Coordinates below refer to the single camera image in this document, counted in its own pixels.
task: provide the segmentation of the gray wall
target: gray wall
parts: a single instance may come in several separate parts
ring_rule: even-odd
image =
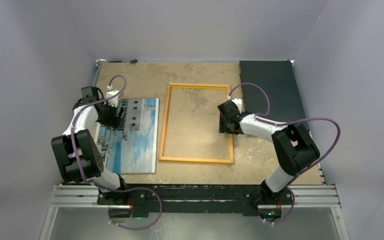
[[[327,0],[69,0],[94,57],[294,59]]]
[[[0,239],[37,239],[53,184],[51,138],[70,123],[94,59],[64,0],[0,0]]]
[[[384,239],[384,0],[329,1],[294,67],[307,115],[342,127],[322,167],[351,238]],[[334,127],[311,128],[326,150]]]

